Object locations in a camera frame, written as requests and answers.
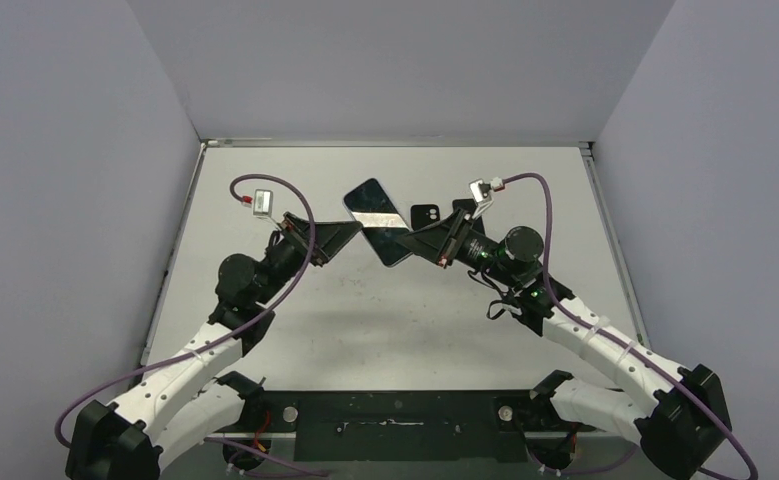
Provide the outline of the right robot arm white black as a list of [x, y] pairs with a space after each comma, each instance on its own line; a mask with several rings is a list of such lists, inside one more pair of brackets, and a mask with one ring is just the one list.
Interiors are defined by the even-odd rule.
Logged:
[[544, 276], [542, 236], [526, 226], [494, 241], [468, 212], [401, 234], [398, 243], [439, 267], [469, 267], [497, 289], [504, 309], [539, 337], [588, 363], [613, 384], [600, 388], [555, 371], [531, 392], [530, 414], [542, 428], [576, 422], [638, 446], [673, 479], [691, 479], [732, 426], [719, 377], [651, 352], [597, 315], [571, 290]]

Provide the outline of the purple phone black screen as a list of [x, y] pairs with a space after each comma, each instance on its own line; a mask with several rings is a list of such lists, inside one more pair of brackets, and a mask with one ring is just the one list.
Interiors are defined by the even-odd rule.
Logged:
[[477, 207], [477, 203], [472, 198], [454, 199], [452, 201], [452, 208], [456, 211], [461, 211], [461, 217], [469, 221], [476, 219], [475, 213], [477, 211]]

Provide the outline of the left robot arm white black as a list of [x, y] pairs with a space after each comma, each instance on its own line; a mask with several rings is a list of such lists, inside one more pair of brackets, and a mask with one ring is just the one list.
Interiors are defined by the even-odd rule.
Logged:
[[230, 425], [262, 420], [262, 387], [232, 370], [265, 336], [274, 310], [310, 265], [324, 266], [362, 229], [357, 221], [314, 223], [286, 213], [265, 256], [236, 253], [217, 274], [217, 304], [174, 356], [145, 378], [77, 415], [65, 474], [70, 479], [157, 479], [179, 456]]

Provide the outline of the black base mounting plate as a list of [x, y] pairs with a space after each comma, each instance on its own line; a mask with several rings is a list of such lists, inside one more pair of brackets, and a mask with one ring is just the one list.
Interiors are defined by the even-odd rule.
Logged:
[[554, 423], [519, 390], [267, 391], [248, 431], [295, 436], [298, 461], [523, 462], [522, 435]]

